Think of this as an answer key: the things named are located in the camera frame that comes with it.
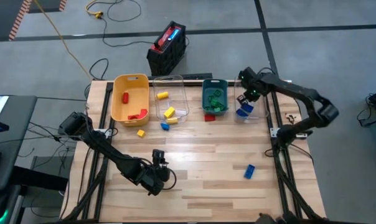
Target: yellow bin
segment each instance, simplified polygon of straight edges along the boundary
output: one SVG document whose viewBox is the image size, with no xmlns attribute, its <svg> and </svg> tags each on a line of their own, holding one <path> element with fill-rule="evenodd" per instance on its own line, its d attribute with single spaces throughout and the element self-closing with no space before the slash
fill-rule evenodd
<svg viewBox="0 0 376 224">
<path fill-rule="evenodd" d="M 128 93 L 128 103 L 123 103 L 123 93 Z M 145 117 L 129 120 L 129 115 L 140 114 L 146 109 Z M 123 126 L 145 125 L 149 121 L 149 82 L 144 74 L 120 75 L 113 83 L 111 116 Z"/>
</svg>

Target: concrete floor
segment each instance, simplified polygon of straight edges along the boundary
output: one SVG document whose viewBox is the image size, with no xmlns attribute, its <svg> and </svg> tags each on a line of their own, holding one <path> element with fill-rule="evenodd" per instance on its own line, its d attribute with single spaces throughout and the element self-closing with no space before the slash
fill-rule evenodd
<svg viewBox="0 0 376 224">
<path fill-rule="evenodd" d="M 52 12 L 62 34 L 101 34 L 103 22 L 88 17 L 88 1 L 68 1 L 64 12 Z M 251 0 L 138 1 L 143 8 L 136 20 L 108 22 L 108 33 L 162 31 L 170 20 L 187 30 L 260 28 Z M 267 27 L 349 26 L 376 24 L 376 0 L 261 0 Z M 127 18 L 136 12 L 126 1 L 112 9 L 112 16 Z M 55 35 L 42 14 L 27 14 L 17 37 Z M 281 78 L 317 89 L 339 109 L 340 116 L 309 138 L 316 174 L 327 216 L 331 220 L 376 223 L 376 125 L 361 128 L 356 121 L 365 108 L 365 97 L 376 92 L 376 29 L 306 32 L 271 32 L 271 46 Z M 113 44 L 156 37 L 109 39 Z M 215 78 L 234 78 L 251 66 L 269 66 L 261 33 L 189 35 L 186 56 L 173 71 L 211 72 Z M 89 68 L 106 57 L 105 77 L 124 73 L 150 74 L 145 59 L 149 45 L 123 48 L 105 46 L 101 39 L 68 40 L 70 50 Z M 0 93 L 83 100 L 88 80 L 67 55 L 60 41 L 0 42 Z M 82 101 L 39 99 L 32 121 L 57 127 Z M 32 156 L 51 156 L 57 148 L 51 140 L 25 141 L 18 160 L 30 167 Z M 24 223 L 39 223 L 26 210 Z"/>
</svg>

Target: wooden table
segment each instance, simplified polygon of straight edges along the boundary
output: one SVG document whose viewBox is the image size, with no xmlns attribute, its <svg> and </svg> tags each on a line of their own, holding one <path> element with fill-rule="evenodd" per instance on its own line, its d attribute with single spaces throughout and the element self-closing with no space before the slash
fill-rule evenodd
<svg viewBox="0 0 376 224">
<path fill-rule="evenodd" d="M 106 82 L 94 81 L 88 97 L 88 114 L 98 127 L 105 94 Z M 260 212 L 277 217 L 282 214 L 280 192 L 272 158 L 264 151 L 271 147 L 266 119 L 253 124 L 237 124 L 233 119 L 233 88 L 228 88 L 230 109 L 225 116 L 205 123 L 202 112 L 202 88 L 186 87 L 189 115 L 185 123 L 171 126 L 163 131 L 156 117 L 153 91 L 150 91 L 150 119 L 142 127 L 125 128 L 115 124 L 119 134 L 113 145 L 125 154 L 147 158 L 150 161 L 153 149 L 166 152 L 169 167 L 177 174 L 177 184 L 158 196 L 147 196 L 141 186 L 135 186 L 110 162 L 101 209 L 101 222 L 253 222 Z M 285 113 L 300 120 L 296 102 L 287 96 L 278 95 L 281 116 Z M 108 127 L 110 108 L 105 127 Z M 271 109 L 274 126 L 276 118 Z M 138 129 L 146 132 L 139 138 Z M 309 151 L 306 141 L 295 141 L 297 146 Z M 88 146 L 79 142 L 70 171 L 70 197 L 65 215 L 68 215 L 78 200 L 82 168 Z M 310 158 L 290 147 L 291 162 L 299 192 L 314 211 L 325 217 L 324 207 Z M 84 171 L 83 192 L 90 173 L 90 153 Z M 243 178 L 248 164 L 256 167 L 251 180 Z M 173 178 L 165 187 L 172 184 Z M 294 211 L 291 194 L 286 189 L 289 209 Z M 93 194 L 88 217 L 93 217 L 96 192 Z"/>
</svg>

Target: clear plastic container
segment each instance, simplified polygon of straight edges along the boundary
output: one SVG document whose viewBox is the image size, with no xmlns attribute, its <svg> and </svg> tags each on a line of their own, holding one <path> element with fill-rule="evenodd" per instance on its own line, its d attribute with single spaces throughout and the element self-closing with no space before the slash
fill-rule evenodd
<svg viewBox="0 0 376 224">
<path fill-rule="evenodd" d="M 254 107 L 253 111 L 248 114 L 248 116 L 239 116 L 237 114 L 237 109 L 240 109 L 241 105 L 237 100 L 238 96 L 243 95 L 246 90 L 242 87 L 241 81 L 238 77 L 235 79 L 233 86 L 233 95 L 234 95 L 234 114 L 235 121 L 238 123 L 254 123 L 260 118 L 266 118 L 270 112 L 266 110 L 265 106 L 265 97 L 261 96 L 256 102 L 249 102 L 248 104 Z"/>
<path fill-rule="evenodd" d="M 180 75 L 169 75 L 155 78 L 153 80 L 153 91 L 156 105 L 156 116 L 161 121 L 165 121 L 164 112 L 171 106 L 175 109 L 172 118 L 178 118 L 178 122 L 187 120 L 189 107 L 187 102 L 186 90 L 184 88 L 184 79 Z M 164 99 L 158 99 L 158 93 L 168 92 L 169 96 Z"/>
</svg>

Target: table leg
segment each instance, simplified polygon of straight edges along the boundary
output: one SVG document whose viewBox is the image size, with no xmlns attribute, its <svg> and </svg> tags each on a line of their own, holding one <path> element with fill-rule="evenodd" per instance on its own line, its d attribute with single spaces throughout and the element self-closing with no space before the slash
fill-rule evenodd
<svg viewBox="0 0 376 224">
<path fill-rule="evenodd" d="M 68 179 L 14 166 L 9 184 L 64 191 L 68 184 Z"/>
</svg>

